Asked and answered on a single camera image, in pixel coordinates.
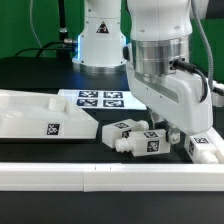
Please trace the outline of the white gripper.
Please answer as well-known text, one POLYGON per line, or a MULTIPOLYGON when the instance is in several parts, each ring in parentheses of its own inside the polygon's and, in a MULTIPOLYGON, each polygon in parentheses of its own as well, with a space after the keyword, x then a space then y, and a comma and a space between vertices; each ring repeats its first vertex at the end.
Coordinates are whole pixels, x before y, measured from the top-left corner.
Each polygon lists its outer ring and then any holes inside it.
POLYGON ((164 119, 170 123, 167 139, 171 145, 180 142, 181 131, 195 135, 212 127, 211 94, 207 93, 206 99, 201 102, 203 87, 199 75, 177 71, 152 82, 135 72, 130 62, 126 64, 126 71, 132 95, 152 110, 153 128, 160 129, 164 119))

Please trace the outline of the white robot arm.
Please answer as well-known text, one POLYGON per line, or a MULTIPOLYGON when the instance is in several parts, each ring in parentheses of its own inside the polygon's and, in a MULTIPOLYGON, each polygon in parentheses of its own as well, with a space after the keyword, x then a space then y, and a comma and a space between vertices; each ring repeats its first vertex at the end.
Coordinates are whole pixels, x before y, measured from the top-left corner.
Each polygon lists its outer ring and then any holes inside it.
POLYGON ((121 0, 84 0, 84 29, 74 66, 110 73, 124 67, 134 97, 171 125, 191 136, 213 126, 213 59, 208 75, 189 62, 192 22, 209 0, 126 0, 130 42, 120 31, 121 0))

